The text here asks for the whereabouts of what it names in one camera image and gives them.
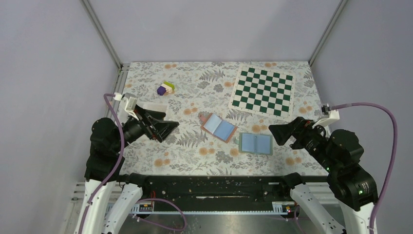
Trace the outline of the green card holder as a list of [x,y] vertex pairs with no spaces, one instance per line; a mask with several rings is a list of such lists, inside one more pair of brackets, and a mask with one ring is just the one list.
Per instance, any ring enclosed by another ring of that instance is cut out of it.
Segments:
[[233,141],[239,146],[241,153],[273,154],[273,137],[271,135],[240,133]]

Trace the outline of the brown leather wallet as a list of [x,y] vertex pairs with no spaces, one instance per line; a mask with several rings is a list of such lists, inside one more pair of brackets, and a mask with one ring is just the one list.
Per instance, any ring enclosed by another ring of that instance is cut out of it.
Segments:
[[210,113],[208,116],[199,114],[198,118],[202,122],[202,130],[225,143],[229,143],[237,130],[237,126],[229,123],[214,113]]

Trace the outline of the clear plastic divided tray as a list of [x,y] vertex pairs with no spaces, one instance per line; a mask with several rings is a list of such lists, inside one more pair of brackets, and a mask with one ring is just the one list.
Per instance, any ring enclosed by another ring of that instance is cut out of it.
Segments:
[[[137,101],[136,104],[138,106],[140,106],[141,108],[143,108],[143,109],[147,109],[147,110],[151,110],[151,111],[164,112],[166,114],[164,119],[169,118],[169,105],[168,104],[148,102],[148,101]],[[125,100],[123,100],[119,103],[117,116],[118,116],[121,123],[126,122],[127,117],[128,117],[128,114],[124,110],[125,105],[126,105]]]

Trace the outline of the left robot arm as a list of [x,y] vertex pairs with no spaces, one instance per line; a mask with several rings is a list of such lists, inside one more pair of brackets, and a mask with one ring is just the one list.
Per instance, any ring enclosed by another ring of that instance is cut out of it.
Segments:
[[165,120],[166,113],[138,105],[121,111],[113,119],[104,117],[92,126],[90,156],[86,163],[85,194],[76,225],[76,234],[116,234],[131,208],[147,193],[144,176],[128,175],[125,191],[108,211],[111,192],[119,179],[127,146],[146,136],[163,142],[179,126]]

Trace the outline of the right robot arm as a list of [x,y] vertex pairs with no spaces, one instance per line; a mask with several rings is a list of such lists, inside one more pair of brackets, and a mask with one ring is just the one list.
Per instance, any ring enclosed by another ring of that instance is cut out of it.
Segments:
[[293,137],[290,148],[306,150],[327,171],[326,181],[341,207],[345,226],[335,221],[312,195],[299,173],[281,178],[276,190],[280,196],[293,199],[325,234],[368,234],[374,229],[371,214],[378,204],[377,185],[359,165],[364,149],[355,133],[339,129],[327,136],[324,126],[303,117],[288,124],[270,125],[268,129],[279,146]]

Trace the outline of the purple toy block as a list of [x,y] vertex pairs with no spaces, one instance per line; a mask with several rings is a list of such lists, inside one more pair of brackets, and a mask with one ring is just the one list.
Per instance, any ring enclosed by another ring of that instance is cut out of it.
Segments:
[[159,86],[157,89],[157,94],[163,96],[167,92],[167,89],[164,86]]

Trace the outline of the cream toy block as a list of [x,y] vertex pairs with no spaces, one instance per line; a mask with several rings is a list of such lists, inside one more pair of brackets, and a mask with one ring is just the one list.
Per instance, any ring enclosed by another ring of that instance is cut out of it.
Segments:
[[172,94],[173,90],[170,87],[166,86],[165,84],[162,84],[161,86],[164,86],[167,89],[167,92],[164,95]]

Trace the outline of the lime green toy block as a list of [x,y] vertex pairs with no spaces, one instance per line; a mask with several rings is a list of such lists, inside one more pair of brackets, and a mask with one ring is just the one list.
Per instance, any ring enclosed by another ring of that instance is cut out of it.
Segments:
[[164,81],[163,83],[164,83],[166,86],[170,87],[173,91],[175,90],[175,86],[174,86],[172,83],[167,82],[167,81]]

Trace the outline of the floral table cloth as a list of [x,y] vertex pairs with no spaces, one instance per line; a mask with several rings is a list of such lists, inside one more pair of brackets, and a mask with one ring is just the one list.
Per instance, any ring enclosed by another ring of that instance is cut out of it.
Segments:
[[[146,137],[124,151],[122,174],[146,175],[252,175],[324,176],[327,172],[305,151],[288,145],[273,146],[272,155],[239,152],[234,138],[240,133],[268,134],[277,124],[272,117],[254,115],[228,107],[236,74],[243,62],[133,62],[123,91],[148,101],[169,105],[169,120],[179,126],[162,143]],[[175,86],[160,96],[164,81]],[[199,114],[217,114],[237,126],[229,143],[201,129]]]

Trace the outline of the green white chess mat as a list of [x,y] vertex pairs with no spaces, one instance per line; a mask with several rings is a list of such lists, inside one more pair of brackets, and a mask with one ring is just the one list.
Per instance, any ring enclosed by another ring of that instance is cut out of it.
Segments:
[[228,107],[254,115],[290,121],[296,75],[253,65],[241,65]]

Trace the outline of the right controller board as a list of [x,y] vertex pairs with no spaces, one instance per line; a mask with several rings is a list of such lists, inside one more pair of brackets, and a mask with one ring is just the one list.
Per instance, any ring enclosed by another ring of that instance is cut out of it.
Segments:
[[300,213],[299,205],[294,204],[282,204],[282,215],[288,215],[292,213]]

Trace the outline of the controller board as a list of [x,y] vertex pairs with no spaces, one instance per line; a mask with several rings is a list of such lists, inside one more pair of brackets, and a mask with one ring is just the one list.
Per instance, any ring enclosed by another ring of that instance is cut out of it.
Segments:
[[139,212],[152,212],[153,204],[152,203],[140,203],[138,210]]
[[282,204],[282,215],[288,215],[292,213],[300,213],[299,205],[294,204]]

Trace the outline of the left controller board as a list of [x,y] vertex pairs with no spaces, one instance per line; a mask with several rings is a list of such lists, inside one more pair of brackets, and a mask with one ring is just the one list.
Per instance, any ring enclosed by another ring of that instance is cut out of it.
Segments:
[[152,212],[153,204],[152,203],[140,203],[138,210],[139,212]]

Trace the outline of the perforated metal strip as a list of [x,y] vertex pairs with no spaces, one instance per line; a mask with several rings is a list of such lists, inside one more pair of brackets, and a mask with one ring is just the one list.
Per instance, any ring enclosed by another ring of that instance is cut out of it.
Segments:
[[[252,215],[282,215],[282,204],[277,202],[264,203],[206,203],[206,204],[178,204],[177,207],[184,214],[252,214]],[[149,214],[179,214],[179,211],[171,205],[155,202],[153,203],[152,212],[139,212],[139,204],[131,209],[131,214],[149,215]]]

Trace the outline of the aluminium frame post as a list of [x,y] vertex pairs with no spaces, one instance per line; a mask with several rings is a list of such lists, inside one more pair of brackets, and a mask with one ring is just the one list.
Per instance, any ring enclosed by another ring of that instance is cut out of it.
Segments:
[[334,29],[334,26],[336,25],[337,21],[339,20],[342,12],[344,11],[346,5],[348,4],[348,0],[340,0],[339,4],[337,6],[337,8],[335,9],[332,17],[330,18],[325,30],[323,31],[320,40],[318,41],[308,63],[309,66],[312,67],[313,64],[315,63],[318,55],[320,54],[321,50],[324,47],[324,44],[326,43],[326,41],[328,40],[331,32]]
[[98,15],[96,14],[92,3],[89,0],[80,0],[82,3],[88,17],[90,18],[92,25],[97,31],[98,36],[101,38],[102,43],[104,44],[105,48],[107,49],[108,53],[110,54],[113,62],[115,63],[116,67],[118,69],[123,68],[123,62],[119,58],[117,52],[115,51],[115,48],[108,37],[107,33],[105,32],[105,29],[103,25],[101,24]]

